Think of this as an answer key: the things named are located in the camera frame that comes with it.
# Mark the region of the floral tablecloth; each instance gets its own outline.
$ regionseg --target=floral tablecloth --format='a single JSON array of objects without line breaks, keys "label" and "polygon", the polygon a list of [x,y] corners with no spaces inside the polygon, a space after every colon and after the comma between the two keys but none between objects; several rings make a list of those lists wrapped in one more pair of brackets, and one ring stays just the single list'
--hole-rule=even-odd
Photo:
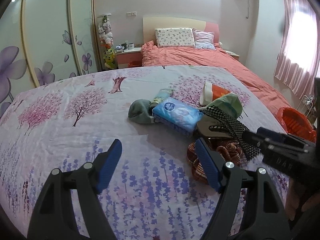
[{"label": "floral tablecloth", "polygon": [[[108,189],[99,195],[118,239],[199,239],[219,194],[192,179],[186,161],[190,138],[163,124],[128,120],[130,104],[152,100],[162,88],[198,107],[204,81],[236,93],[250,130],[283,131],[268,109],[226,70],[208,66],[155,66],[87,74],[19,94],[0,119],[0,203],[26,236],[33,207],[50,171],[71,171],[108,150],[115,138],[122,157]],[[262,156],[245,165],[256,170]],[[284,201],[288,178],[266,167]],[[78,229],[88,235],[77,192]],[[245,191],[231,233],[239,229]]]}]

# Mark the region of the curtain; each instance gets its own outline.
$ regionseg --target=curtain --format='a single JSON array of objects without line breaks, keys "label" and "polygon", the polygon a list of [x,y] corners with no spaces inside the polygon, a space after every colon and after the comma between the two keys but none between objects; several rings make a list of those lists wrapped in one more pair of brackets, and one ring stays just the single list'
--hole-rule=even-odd
[{"label": "curtain", "polygon": [[284,34],[274,77],[301,98],[314,93],[320,24],[307,0],[284,0],[284,10]]}]

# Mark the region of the bed headboard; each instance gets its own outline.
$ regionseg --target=bed headboard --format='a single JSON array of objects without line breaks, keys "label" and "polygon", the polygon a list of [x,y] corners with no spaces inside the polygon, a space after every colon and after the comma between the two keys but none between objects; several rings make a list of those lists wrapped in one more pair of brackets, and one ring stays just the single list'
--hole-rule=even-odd
[{"label": "bed headboard", "polygon": [[213,42],[219,42],[219,25],[194,19],[175,17],[144,17],[143,42],[154,41],[156,44],[155,29],[157,28],[195,28],[198,31],[214,32]]}]

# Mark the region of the wall socket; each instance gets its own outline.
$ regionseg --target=wall socket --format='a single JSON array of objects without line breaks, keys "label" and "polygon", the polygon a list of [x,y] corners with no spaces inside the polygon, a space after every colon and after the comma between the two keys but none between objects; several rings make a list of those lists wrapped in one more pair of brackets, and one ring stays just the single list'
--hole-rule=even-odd
[{"label": "wall socket", "polygon": [[127,17],[137,16],[137,12],[128,12],[126,13]]}]

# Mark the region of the red basket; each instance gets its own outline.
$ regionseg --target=red basket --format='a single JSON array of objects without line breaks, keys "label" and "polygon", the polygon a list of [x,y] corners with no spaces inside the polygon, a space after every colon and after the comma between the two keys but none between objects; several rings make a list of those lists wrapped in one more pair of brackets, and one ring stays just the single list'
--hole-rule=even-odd
[{"label": "red basket", "polygon": [[316,142],[316,131],[313,130],[309,120],[297,110],[290,107],[282,107],[279,109],[276,119],[287,133]]},{"label": "red basket", "polygon": [[128,64],[128,67],[142,67],[141,61],[132,61]]}]

